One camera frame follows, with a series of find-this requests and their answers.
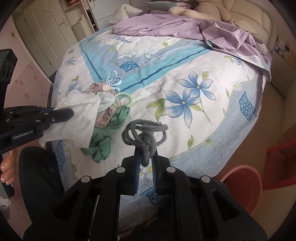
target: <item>lavender blanket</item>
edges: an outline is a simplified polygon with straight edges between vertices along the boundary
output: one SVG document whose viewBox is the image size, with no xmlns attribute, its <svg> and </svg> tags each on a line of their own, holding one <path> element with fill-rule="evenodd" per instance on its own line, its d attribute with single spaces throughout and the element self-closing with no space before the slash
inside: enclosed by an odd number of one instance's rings
<svg viewBox="0 0 296 241">
<path fill-rule="evenodd" d="M 271 78 L 271 54 L 260 54 L 251 34 L 226 22 L 171 14 L 144 14 L 114 25 L 112 31 L 127 36 L 172 36 L 205 41 L 215 51 L 260 67 L 267 80 Z"/>
</svg>

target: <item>white door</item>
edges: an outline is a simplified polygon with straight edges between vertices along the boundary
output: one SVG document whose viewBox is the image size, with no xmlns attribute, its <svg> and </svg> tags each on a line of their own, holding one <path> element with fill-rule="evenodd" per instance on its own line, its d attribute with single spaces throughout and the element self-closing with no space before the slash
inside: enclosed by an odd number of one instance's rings
<svg viewBox="0 0 296 241">
<path fill-rule="evenodd" d="M 78 42 L 58 0 L 36 0 L 24 16 L 45 56 L 58 69 L 66 50 Z"/>
</svg>

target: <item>finger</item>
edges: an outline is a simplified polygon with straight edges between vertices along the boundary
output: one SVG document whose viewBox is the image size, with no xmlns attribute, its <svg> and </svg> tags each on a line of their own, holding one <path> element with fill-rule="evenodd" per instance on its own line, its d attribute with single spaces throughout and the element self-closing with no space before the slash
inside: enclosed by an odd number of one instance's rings
<svg viewBox="0 0 296 241">
<path fill-rule="evenodd" d="M 13 184 L 14 181 L 15 181 L 15 178 L 16 178 L 17 174 L 15 173 L 6 183 L 6 185 L 10 185 L 10 184 Z"/>
<path fill-rule="evenodd" d="M 1 171 L 6 172 L 13 167 L 16 163 L 17 152 L 16 149 L 9 151 L 8 155 L 1 162 Z"/>
<path fill-rule="evenodd" d="M 1 182 L 7 182 L 14 174 L 16 174 L 17 170 L 15 166 L 10 168 L 8 171 L 1 174 Z"/>
</svg>

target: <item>knotted rope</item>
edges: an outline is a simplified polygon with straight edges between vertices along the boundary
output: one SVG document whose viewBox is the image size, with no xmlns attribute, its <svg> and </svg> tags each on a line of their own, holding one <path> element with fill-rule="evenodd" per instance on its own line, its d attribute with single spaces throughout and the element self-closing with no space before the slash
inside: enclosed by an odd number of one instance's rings
<svg viewBox="0 0 296 241">
<path fill-rule="evenodd" d="M 153 122 L 150 120 L 137 119 L 134 120 L 126 126 L 122 132 L 122 140 L 127 145 L 134 145 L 143 152 L 142 166 L 146 167 L 149 164 L 150 158 L 155 154 L 156 147 L 165 142 L 166 130 L 168 125 L 163 125 L 161 123 Z M 132 139 L 128 133 L 131 130 L 134 139 Z M 163 137 L 160 141 L 156 142 L 153 136 L 154 132 L 162 131 Z"/>
</svg>

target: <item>green scrunchie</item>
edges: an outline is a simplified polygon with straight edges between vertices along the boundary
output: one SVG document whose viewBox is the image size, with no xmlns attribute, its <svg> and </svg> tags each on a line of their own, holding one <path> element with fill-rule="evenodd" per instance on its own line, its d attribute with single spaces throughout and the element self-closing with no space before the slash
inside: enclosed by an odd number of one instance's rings
<svg viewBox="0 0 296 241">
<path fill-rule="evenodd" d="M 96 163 L 105 160 L 111 152 L 110 135 L 125 123 L 129 112 L 129 107 L 121 106 L 105 128 L 94 128 L 89 148 L 80 148 L 82 153 L 86 156 L 92 155 Z"/>
</svg>

